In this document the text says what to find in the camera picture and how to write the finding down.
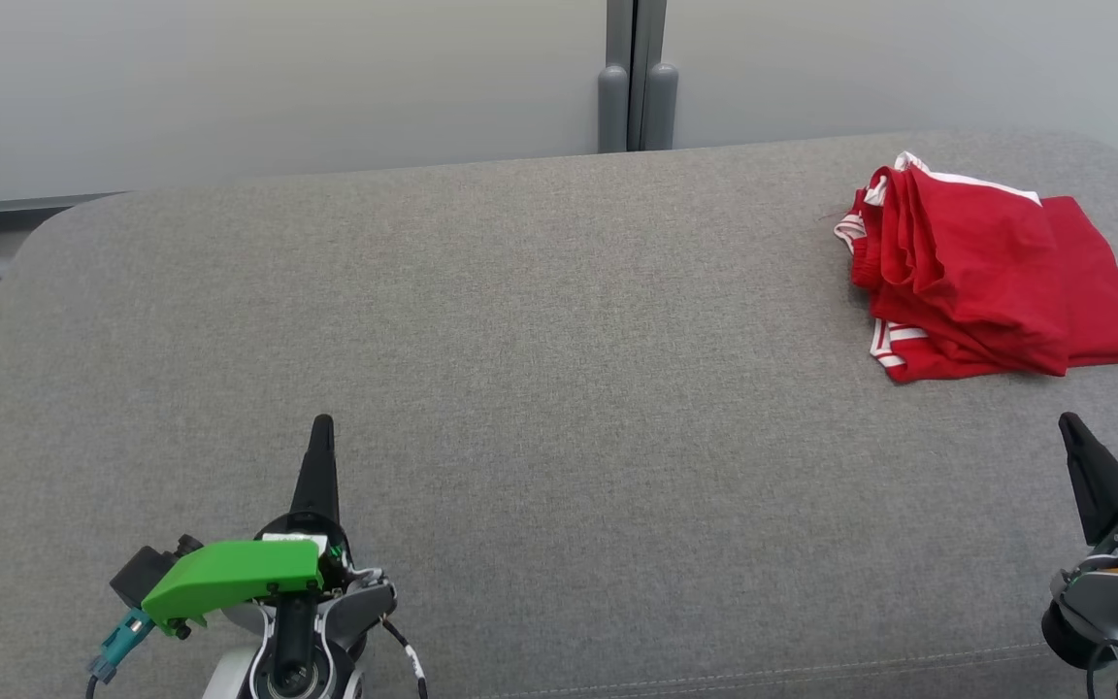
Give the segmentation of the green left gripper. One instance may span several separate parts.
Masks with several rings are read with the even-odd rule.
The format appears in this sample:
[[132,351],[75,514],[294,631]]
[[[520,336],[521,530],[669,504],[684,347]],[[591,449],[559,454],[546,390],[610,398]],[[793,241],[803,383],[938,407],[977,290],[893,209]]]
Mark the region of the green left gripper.
[[339,523],[337,425],[329,415],[312,424],[288,514],[252,540],[218,541],[173,563],[146,593],[141,608],[168,636],[205,615],[243,603],[275,603],[282,594],[345,587],[350,544]]

